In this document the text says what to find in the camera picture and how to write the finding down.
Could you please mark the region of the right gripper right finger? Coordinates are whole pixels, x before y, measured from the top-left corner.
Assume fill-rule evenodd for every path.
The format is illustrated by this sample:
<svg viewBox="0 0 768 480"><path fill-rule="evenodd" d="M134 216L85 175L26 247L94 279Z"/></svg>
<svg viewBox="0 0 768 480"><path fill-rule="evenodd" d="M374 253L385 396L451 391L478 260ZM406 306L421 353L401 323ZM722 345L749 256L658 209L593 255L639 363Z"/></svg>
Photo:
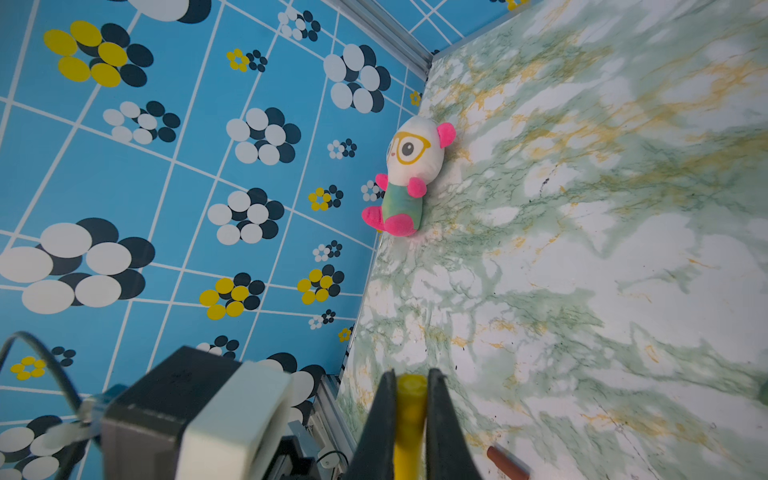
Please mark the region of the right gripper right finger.
<svg viewBox="0 0 768 480"><path fill-rule="evenodd" d="M427 380L426 479L481 480L451 401L446 376L432 368Z"/></svg>

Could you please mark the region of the yellow pen cap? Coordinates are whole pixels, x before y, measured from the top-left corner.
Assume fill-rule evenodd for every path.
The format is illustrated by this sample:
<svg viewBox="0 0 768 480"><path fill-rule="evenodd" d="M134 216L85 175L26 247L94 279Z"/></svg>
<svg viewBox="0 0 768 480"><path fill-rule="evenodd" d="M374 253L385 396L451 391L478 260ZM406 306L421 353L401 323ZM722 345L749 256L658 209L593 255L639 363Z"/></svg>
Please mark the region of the yellow pen cap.
<svg viewBox="0 0 768 480"><path fill-rule="evenodd" d="M425 376L404 374L397 378L394 479L418 479L427 414Z"/></svg>

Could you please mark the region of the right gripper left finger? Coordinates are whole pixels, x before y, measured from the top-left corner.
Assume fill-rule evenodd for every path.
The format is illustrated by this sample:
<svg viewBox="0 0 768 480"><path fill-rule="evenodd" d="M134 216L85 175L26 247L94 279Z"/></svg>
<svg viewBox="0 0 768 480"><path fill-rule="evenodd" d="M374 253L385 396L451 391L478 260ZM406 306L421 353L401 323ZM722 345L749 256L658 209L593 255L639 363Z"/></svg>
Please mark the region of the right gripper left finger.
<svg viewBox="0 0 768 480"><path fill-rule="evenodd" d="M393 480L397 424L397 376L385 372L379 382L346 480Z"/></svg>

